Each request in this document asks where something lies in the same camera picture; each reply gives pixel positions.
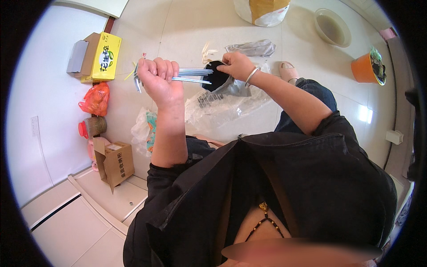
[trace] red plastic bag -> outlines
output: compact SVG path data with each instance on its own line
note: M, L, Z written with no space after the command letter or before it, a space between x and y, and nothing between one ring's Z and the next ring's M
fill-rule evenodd
M79 107L84 112L105 116L110 99L110 88L106 82L102 82L89 89L83 99L85 102L79 102Z

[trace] hand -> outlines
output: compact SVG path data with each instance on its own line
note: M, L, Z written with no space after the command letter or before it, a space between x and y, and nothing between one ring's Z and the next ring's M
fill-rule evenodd
M222 62L228 66L220 65L216 68L217 70L230 74L233 78L244 82L255 69L251 60L239 52L225 53L222 56Z
M184 104L182 82L172 81L172 77L178 76L178 73L179 65L175 61L170 62L162 58L138 61L138 77L144 84L145 92L159 109Z

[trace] gold pendant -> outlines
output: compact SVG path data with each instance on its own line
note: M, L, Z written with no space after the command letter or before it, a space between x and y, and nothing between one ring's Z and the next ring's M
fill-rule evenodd
M262 209L264 212L267 212L268 206L265 201L262 202L259 206L260 206L260 209Z

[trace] silver bangle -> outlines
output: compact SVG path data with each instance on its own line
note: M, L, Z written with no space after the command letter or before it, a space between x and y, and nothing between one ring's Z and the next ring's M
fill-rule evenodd
M250 86L249 80L252 78L252 75L254 75L255 71L260 70L260 69L261 69L261 67L257 67L254 69L254 71L252 71L252 73L249 75L248 79L246 80L245 88L248 88Z

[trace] orange bucket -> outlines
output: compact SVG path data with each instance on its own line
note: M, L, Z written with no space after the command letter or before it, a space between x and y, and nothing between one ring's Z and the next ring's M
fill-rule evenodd
M372 69L371 53L367 53L351 63L351 71L358 82L382 84Z

